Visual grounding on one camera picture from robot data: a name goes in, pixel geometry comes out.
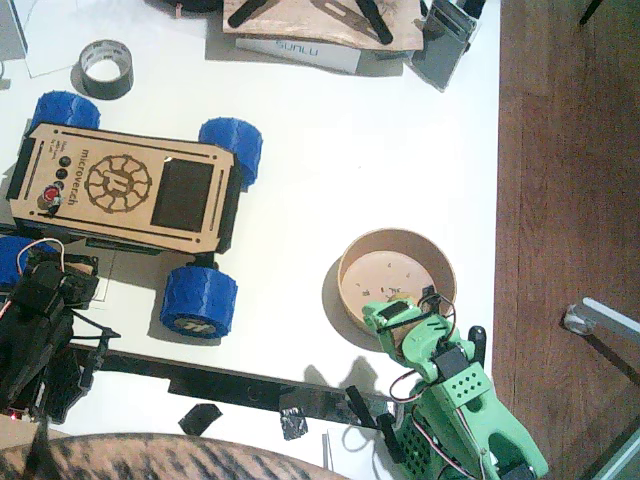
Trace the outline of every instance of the blue tire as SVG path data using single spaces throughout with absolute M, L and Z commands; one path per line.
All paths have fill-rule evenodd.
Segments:
M 97 129 L 100 126 L 100 112 L 93 103 L 75 93 L 49 92 L 38 100 L 31 128 L 41 122 Z
M 182 335 L 220 338 L 231 331 L 236 282 L 218 270 L 180 267 L 169 274 L 160 321 Z
M 237 118 L 214 118 L 202 124 L 198 141 L 233 152 L 242 168 L 242 188 L 253 185 L 258 176 L 262 135 L 256 127 Z
M 32 238 L 24 237 L 0 237 L 0 290 L 10 291 L 20 280 L 16 258 L 24 247 L 33 242 Z M 39 248 L 45 252 L 55 252 L 55 249 L 44 243 L 39 243 L 33 248 Z M 27 253 L 20 257 L 22 271 L 27 266 Z

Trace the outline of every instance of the duct tape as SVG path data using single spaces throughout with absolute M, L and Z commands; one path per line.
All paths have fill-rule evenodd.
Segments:
M 112 60 L 120 69 L 113 80 L 96 80 L 87 72 L 98 62 Z M 129 49 L 115 40 L 99 40 L 90 43 L 80 53 L 82 85 L 90 97 L 100 100 L 115 100 L 133 87 L 133 57 Z

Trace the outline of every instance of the logo engraving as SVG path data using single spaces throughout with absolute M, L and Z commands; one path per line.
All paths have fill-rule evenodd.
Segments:
M 107 213 L 130 212 L 149 198 L 147 167 L 130 155 L 104 157 L 89 169 L 89 201 Z

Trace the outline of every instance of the white table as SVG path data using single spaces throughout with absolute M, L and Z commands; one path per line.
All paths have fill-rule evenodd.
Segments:
M 97 372 L 88 395 L 69 410 L 65 423 L 51 428 L 69 435 L 183 434 L 178 422 L 191 408 L 215 403 L 222 416 L 202 433 L 204 438 L 270 450 L 356 480 L 372 478 L 374 462 L 380 475 L 376 478 L 404 478 L 394 466 L 381 432 L 307 418 L 308 432 L 287 441 L 278 412 L 173 395 L 167 393 L 168 386 L 168 379 Z
M 122 334 L 111 348 L 386 394 L 403 369 L 338 313 L 334 279 L 352 240 L 393 226 L 425 235 L 446 253 L 458 282 L 459 325 L 465 335 L 484 326 L 491 352 L 499 11 L 498 0 L 487 2 L 444 94 L 407 67 L 399 77 L 362 78 L 213 62 L 204 61 L 205 41 L 196 36 L 169 32 L 153 43 L 120 36 L 133 53 L 135 85 L 119 100 L 95 101 L 101 128 L 195 140 L 205 120 L 233 116 L 261 130 L 264 148 L 258 181 L 240 199 L 232 247 L 217 257 L 239 285 L 231 334 L 211 346 L 158 323 L 167 273 L 186 257 L 102 252 L 113 257 L 106 296 L 87 315 Z M 23 61 L 6 67 L 12 86 L 0 92 L 0 174 L 15 162 L 38 97 L 73 91 L 69 69 L 30 79 Z M 76 333 L 95 331 L 76 322 Z

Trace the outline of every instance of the wire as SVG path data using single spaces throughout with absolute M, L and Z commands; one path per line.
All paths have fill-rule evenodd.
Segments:
M 447 468 L 451 468 L 451 465 L 446 464 L 444 467 L 442 467 L 442 468 L 440 469 L 440 473 L 438 473 L 438 476 L 436 477 L 436 480 L 440 480 L 440 477 L 442 477 L 442 474 L 444 473 L 444 471 L 445 471 Z
M 7 300 L 4 304 L 4 307 L 2 307 L 2 310 L 0 310 L 0 319 L 2 318 L 2 316 L 5 314 L 5 312 L 7 310 L 9 310 L 9 307 L 11 306 L 11 300 Z
M 455 468 L 458 472 L 460 472 L 465 477 L 470 478 L 471 480 L 475 480 L 474 477 L 469 475 L 469 473 L 466 470 L 456 465 L 456 463 L 453 460 L 451 460 L 442 450 L 440 450 L 440 448 L 436 445 L 436 443 L 429 436 L 429 434 L 424 430 L 424 428 L 422 428 L 422 425 L 420 425 L 416 421 L 416 416 L 415 416 L 416 407 L 417 405 L 414 405 L 413 408 L 411 409 L 411 421 L 413 422 L 413 426 L 416 427 L 416 429 L 422 434 L 422 436 L 427 440 L 427 442 L 429 442 L 429 445 L 431 446 L 431 448 L 433 448 L 435 452 L 438 455 L 440 455 L 445 462 L 447 462 L 449 465 L 451 465 L 453 468 Z
M 106 336 L 108 338 L 122 338 L 122 335 L 120 335 L 119 333 L 114 332 L 113 330 L 111 330 L 109 327 L 103 327 L 102 325 L 100 325 L 98 322 L 94 322 L 93 320 L 85 317 L 84 315 L 82 315 L 81 313 L 76 312 L 75 310 L 71 310 L 71 312 L 78 317 L 80 320 L 82 320 L 83 322 L 87 322 L 89 325 L 94 326 L 96 328 L 99 328 L 100 330 L 102 330 L 103 332 L 105 332 Z
M 413 402 L 414 400 L 417 400 L 418 398 L 420 398 L 420 396 L 424 393 L 424 391 L 427 389 L 427 387 L 429 385 L 425 385 L 424 387 L 422 387 L 422 389 L 416 393 L 415 395 L 411 395 L 410 397 L 407 398 L 398 398 L 393 394 L 393 387 L 396 386 L 396 384 L 402 380 L 404 380 L 407 377 L 410 377 L 411 375 L 413 375 L 414 373 L 418 373 L 417 370 L 409 370 L 407 373 L 404 373 L 402 375 L 400 375 L 398 378 L 396 378 L 393 383 L 391 384 L 391 386 L 389 387 L 389 396 L 393 399 L 394 402 L 396 403 L 409 403 L 409 402 Z
M 58 240 L 57 238 L 42 238 L 40 240 L 36 240 L 35 242 L 31 242 L 29 245 L 24 247 L 18 253 L 18 256 L 16 257 L 16 266 L 18 267 L 18 273 L 20 275 L 22 275 L 22 267 L 20 266 L 20 257 L 22 257 L 22 254 L 24 252 L 26 252 L 27 250 L 29 250 L 30 248 L 35 247 L 36 245 L 38 245 L 40 243 L 45 243 L 45 242 L 54 242 L 54 243 L 57 243 L 58 245 L 60 245 L 60 270 L 62 270 L 62 272 L 64 273 L 64 244 L 60 240 Z
M 480 473 L 482 474 L 482 480 L 486 479 L 486 475 L 484 472 L 484 463 L 482 462 L 482 450 L 480 449 L 480 445 L 478 445 L 478 441 L 476 440 L 476 437 L 473 435 L 473 432 L 471 432 L 471 428 L 469 427 L 469 424 L 467 423 L 467 419 L 464 417 L 464 414 L 462 413 L 462 410 L 460 410 L 460 408 L 456 408 L 456 413 L 458 414 L 458 417 L 460 417 L 460 421 L 462 422 L 462 426 L 464 427 L 464 429 L 467 431 L 467 433 L 469 434 L 469 437 L 471 437 L 471 440 L 473 441 L 473 443 L 475 444 L 476 448 L 478 449 L 478 453 L 480 454 Z
M 456 317 L 456 306 L 453 304 L 453 302 L 451 300 L 449 300 L 447 297 L 445 297 L 444 295 L 442 295 L 441 293 L 433 293 L 431 295 L 425 295 L 424 297 L 422 297 L 420 300 L 418 300 L 418 308 L 422 309 L 422 306 L 424 305 L 424 303 L 427 300 L 430 300 L 432 298 L 440 298 L 442 300 L 444 300 L 446 303 L 448 303 L 449 305 L 451 305 L 451 310 L 452 310 L 452 315 L 453 315 L 453 321 L 451 323 L 451 330 L 449 330 L 449 333 L 447 334 L 447 336 L 445 337 L 445 341 L 448 342 L 449 340 L 451 340 L 451 337 L 453 336 L 453 332 L 455 332 L 456 330 L 456 322 L 457 322 L 457 317 Z
M 73 337 L 71 337 L 71 340 L 102 340 L 102 337 L 104 337 L 104 335 L 74 335 Z

